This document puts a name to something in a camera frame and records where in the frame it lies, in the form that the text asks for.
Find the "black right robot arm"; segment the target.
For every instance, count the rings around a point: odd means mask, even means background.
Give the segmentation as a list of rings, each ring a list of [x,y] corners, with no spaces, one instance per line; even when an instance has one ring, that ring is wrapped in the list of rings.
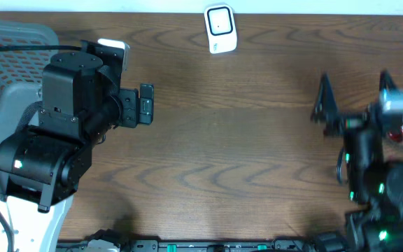
[[[403,90],[382,71],[379,97],[363,112],[339,111],[328,75],[320,79],[311,120],[342,137],[337,165],[346,163],[349,198],[365,206],[346,213],[346,233],[322,234],[305,251],[403,251],[403,160],[385,160],[383,139],[403,124]]]

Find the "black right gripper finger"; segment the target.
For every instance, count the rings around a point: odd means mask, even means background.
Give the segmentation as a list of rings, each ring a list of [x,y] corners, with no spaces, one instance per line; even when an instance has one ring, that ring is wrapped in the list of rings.
[[[397,86],[387,70],[381,72],[379,90],[397,90]]]
[[[337,117],[338,112],[329,77],[324,73],[320,79],[318,95],[311,113],[311,121],[315,123],[330,123]]]

